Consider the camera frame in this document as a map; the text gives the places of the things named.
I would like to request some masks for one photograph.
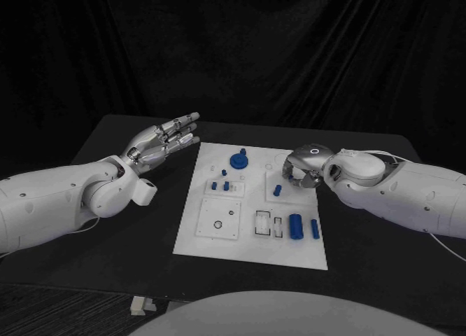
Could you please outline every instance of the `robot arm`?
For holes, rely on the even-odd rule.
[[[121,156],[19,174],[0,181],[0,253],[26,249],[111,217],[133,200],[148,205],[157,188],[138,176],[199,142],[192,113],[141,131]]]
[[[335,154],[306,145],[288,155],[283,177],[304,188],[324,181],[349,207],[412,230],[466,239],[466,175],[407,160],[388,164],[368,152],[389,155],[345,149]],[[291,178],[293,167],[306,172],[303,180]]]

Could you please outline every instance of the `white board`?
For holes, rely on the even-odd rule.
[[[247,149],[248,166],[234,169],[229,157],[241,148]],[[291,150],[200,143],[174,254],[327,270],[316,190],[293,187],[281,177],[290,153]],[[303,173],[294,170],[293,175],[301,178]],[[223,190],[226,181],[229,189]],[[277,184],[283,186],[278,197],[273,195]],[[257,219],[258,211],[268,213],[268,219]],[[301,216],[298,240],[290,238],[290,214]],[[313,238],[311,219],[317,220],[319,239]],[[270,231],[268,235],[255,234],[255,224],[261,225],[260,232]]]

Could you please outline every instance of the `black backdrop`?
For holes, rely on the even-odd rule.
[[[105,114],[192,111],[402,134],[466,174],[466,0],[0,1],[0,179]]]

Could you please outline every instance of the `table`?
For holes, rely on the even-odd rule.
[[[133,136],[167,119],[108,115],[72,161],[120,155]],[[294,149],[307,143],[386,151],[421,162],[399,135],[332,132],[197,122],[202,141]],[[300,269],[173,255],[199,146],[169,157],[143,177],[159,192],[148,206],[133,202],[86,233],[14,252],[0,284],[45,286],[192,302],[238,291],[293,291],[352,300],[421,323],[466,326],[466,263],[431,237],[342,204],[317,188],[329,270]],[[466,241],[443,238],[466,257]]]

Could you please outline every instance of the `robotic hand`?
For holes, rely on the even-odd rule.
[[[392,156],[395,163],[369,153]],[[395,158],[402,159],[375,150],[335,154],[310,144],[287,156],[283,177],[301,188],[324,181],[349,207],[412,230],[466,239],[466,175]],[[293,178],[294,167],[306,173],[301,180]]]
[[[43,244],[94,218],[111,217],[130,200],[148,205],[157,188],[138,176],[169,154],[196,144],[199,114],[144,129],[118,157],[19,174],[0,181],[0,253]]]

